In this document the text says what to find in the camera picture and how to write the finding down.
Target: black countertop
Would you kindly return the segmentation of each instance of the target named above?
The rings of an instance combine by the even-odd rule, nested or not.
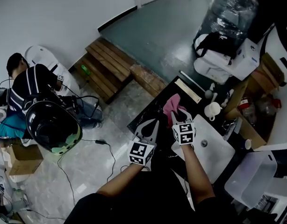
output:
[[[192,115],[193,119],[197,114],[199,114],[204,119],[208,120],[204,114],[204,108],[210,103],[210,100],[205,99],[204,92],[192,82],[185,82],[183,79],[181,79],[185,84],[187,84],[188,87],[190,87],[198,96],[202,98],[198,104],[195,103],[191,97],[189,97],[175,84],[175,81],[179,78],[180,77],[175,77],[174,80],[170,82],[167,87],[128,125],[128,128],[132,133],[134,133],[139,124],[150,119],[159,120],[159,130],[156,143],[161,151],[165,153],[165,156],[167,157],[167,163],[170,168],[181,177],[186,177],[187,175],[185,162],[171,150],[171,146],[175,142],[175,139],[173,137],[172,129],[167,128],[168,119],[167,116],[163,114],[162,108],[171,96],[174,94],[179,94],[181,97],[179,105],[185,107],[187,111]],[[219,103],[224,100],[225,95],[226,92],[218,97],[217,100]],[[222,136],[225,134],[225,130],[222,128],[223,121],[223,113],[220,113],[215,117],[213,122],[210,122],[212,127],[215,128],[215,130]],[[147,133],[147,135],[149,135],[151,133],[151,130],[149,129],[153,129],[153,124],[155,123],[156,121],[151,123],[149,127],[146,127],[146,129],[143,130],[143,133]],[[242,159],[248,153],[246,150],[240,149],[240,143],[243,141],[243,138],[239,134],[233,133],[230,136],[228,142],[235,149],[235,155],[225,170],[222,172],[222,174],[219,176],[219,178],[216,180],[216,182],[213,184],[215,194],[217,196],[222,196],[225,199],[230,199],[230,201],[233,198],[226,193],[224,190],[224,185],[232,173],[235,171],[237,166],[241,163]]]

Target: sink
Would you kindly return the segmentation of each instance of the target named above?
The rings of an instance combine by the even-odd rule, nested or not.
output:
[[[196,129],[194,151],[213,184],[231,161],[235,150],[201,115],[198,114],[193,122]],[[178,142],[172,145],[172,150],[184,160]]]

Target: white plastic container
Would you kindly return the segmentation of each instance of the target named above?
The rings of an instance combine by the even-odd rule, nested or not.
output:
[[[249,153],[224,185],[237,201],[253,208],[270,184],[277,162],[271,151]]]

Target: helmet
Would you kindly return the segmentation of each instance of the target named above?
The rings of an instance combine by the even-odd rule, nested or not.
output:
[[[39,145],[56,155],[63,155],[82,138],[78,121],[51,101],[33,104],[26,113],[26,126]]]

